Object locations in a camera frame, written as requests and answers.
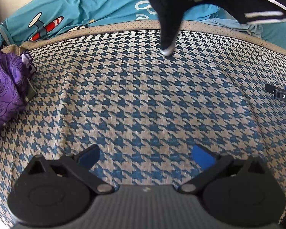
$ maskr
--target cartoon airplane print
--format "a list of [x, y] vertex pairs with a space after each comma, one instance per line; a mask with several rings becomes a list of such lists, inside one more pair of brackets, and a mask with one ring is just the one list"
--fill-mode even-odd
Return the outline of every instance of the cartoon airplane print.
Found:
[[[40, 20], [41, 15], [42, 15], [42, 12], [39, 12], [32, 19], [32, 21], [29, 24], [29, 28], [31, 28], [32, 26], [36, 26], [38, 28], [37, 32], [33, 35], [32, 38], [29, 39], [29, 41], [36, 41], [36, 40], [39, 40], [39, 39], [43, 39], [43, 40], [48, 39], [48, 33], [50, 31], [52, 31], [54, 28], [56, 28], [57, 25], [59, 23], [61, 23], [63, 21], [63, 19], [64, 19], [63, 16], [60, 16], [60, 17], [56, 18], [55, 20], [53, 20], [52, 22], [50, 22], [49, 24], [44, 25], [44, 23]], [[74, 31], [74, 30], [78, 30], [78, 29], [88, 28], [89, 27], [88, 24], [74, 27], [74, 28], [68, 30], [68, 32], [71, 32], [71, 31]]]

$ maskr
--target gray ribbed panel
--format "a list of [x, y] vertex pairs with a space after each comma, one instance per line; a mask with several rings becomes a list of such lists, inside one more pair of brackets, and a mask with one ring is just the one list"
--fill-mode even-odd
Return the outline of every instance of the gray ribbed panel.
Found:
[[[17, 225], [14, 229], [29, 229]], [[56, 229], [232, 229], [211, 217], [194, 195], [167, 186], [120, 186], [98, 196], [79, 219]], [[277, 225], [261, 227], [278, 229]]]

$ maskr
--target bed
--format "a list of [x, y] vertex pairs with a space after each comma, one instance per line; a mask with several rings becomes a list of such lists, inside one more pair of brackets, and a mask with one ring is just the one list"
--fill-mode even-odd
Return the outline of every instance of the bed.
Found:
[[184, 21], [174, 55], [160, 54], [157, 21], [85, 28], [28, 50], [37, 91], [0, 134], [0, 220], [11, 187], [36, 154], [57, 159], [91, 144], [91, 171], [121, 183], [178, 186], [201, 172], [191, 147], [267, 162], [286, 195], [286, 50], [222, 27]]

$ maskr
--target black round disc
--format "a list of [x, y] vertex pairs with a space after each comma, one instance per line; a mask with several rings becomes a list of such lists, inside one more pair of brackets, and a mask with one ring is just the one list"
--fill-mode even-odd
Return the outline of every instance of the black round disc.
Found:
[[257, 227], [277, 223], [285, 207], [278, 185], [257, 173], [215, 180], [202, 199], [214, 218], [234, 226]]
[[88, 188], [75, 179], [35, 174], [17, 184], [8, 197], [8, 207], [25, 225], [66, 224], [84, 213], [90, 203]]

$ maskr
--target purple fabric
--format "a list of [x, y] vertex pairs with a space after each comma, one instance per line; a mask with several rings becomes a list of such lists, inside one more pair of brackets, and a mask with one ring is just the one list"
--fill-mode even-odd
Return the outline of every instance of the purple fabric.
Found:
[[0, 129], [26, 105], [32, 58], [28, 53], [25, 56], [24, 63], [23, 57], [0, 51]]

